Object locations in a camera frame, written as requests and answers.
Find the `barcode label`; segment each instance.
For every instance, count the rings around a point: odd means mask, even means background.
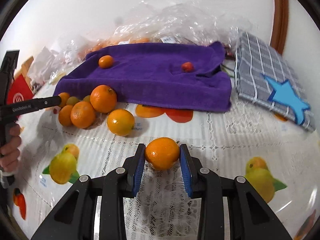
[[[121,41],[118,43],[118,45],[123,45],[123,44],[129,44],[129,41]]]
[[[177,43],[174,37],[162,37],[160,39],[163,43]]]

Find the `small red fruit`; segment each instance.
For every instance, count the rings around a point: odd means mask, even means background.
[[[184,72],[192,72],[195,70],[193,64],[191,62],[186,62],[181,65],[181,68]]]

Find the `tangerine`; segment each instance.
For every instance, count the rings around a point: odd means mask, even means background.
[[[106,114],[115,108],[117,94],[111,87],[100,85],[92,91],[90,103],[97,112]]]
[[[76,103],[71,111],[71,122],[78,128],[87,128],[93,124],[96,119],[96,113],[92,105],[81,101]]]
[[[127,136],[134,128],[134,117],[125,109],[117,109],[109,114],[107,125],[115,135]]]
[[[73,108],[72,105],[67,105],[64,108],[62,108],[61,111],[59,112],[58,120],[61,125],[63,126],[72,125],[71,117],[70,117],[72,108]]]
[[[170,169],[179,159],[180,150],[178,144],[168,137],[153,140],[146,147],[145,158],[155,170],[164,171]]]
[[[76,97],[69,97],[67,100],[67,105],[74,106],[76,103],[79,103],[80,100]]]
[[[113,65],[113,57],[106,55],[99,59],[99,67],[100,68],[110,68]]]
[[[67,100],[68,100],[69,97],[70,97],[69,93],[63,92],[63,93],[60,93],[58,96],[61,98],[61,104],[60,104],[59,106],[60,106],[61,108],[65,107],[66,104],[67,104]]]
[[[86,102],[90,103],[90,95],[84,97],[84,99],[82,101],[86,101]]]

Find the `printed leaf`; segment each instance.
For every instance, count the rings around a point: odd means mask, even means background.
[[[50,174],[50,172],[49,172],[49,166],[46,167],[46,168],[42,171],[42,174]]]
[[[69,182],[74,184],[77,181],[77,179],[79,179],[79,177],[80,177],[80,175],[79,175],[78,171],[76,171],[75,173],[73,173],[71,175]]]
[[[287,185],[279,181],[279,179],[273,179],[273,186],[275,187],[275,191],[285,189],[287,187]]]

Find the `finger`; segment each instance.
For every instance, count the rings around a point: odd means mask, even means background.
[[[12,136],[19,136],[20,135],[20,125],[15,125],[9,131],[10,135]]]
[[[11,171],[15,171],[16,168],[18,167],[18,160],[15,160],[14,162],[10,163],[8,166],[6,166],[4,169],[5,172],[11,172]]]
[[[10,163],[14,162],[19,156],[20,156],[20,151],[18,149],[15,149],[12,153],[7,154],[6,156],[0,159],[0,165],[3,168],[5,168]]]
[[[0,153],[3,155],[7,155],[13,152],[15,149],[17,149],[20,145],[21,145],[20,136],[14,136],[11,138],[11,141],[9,143],[1,147]]]

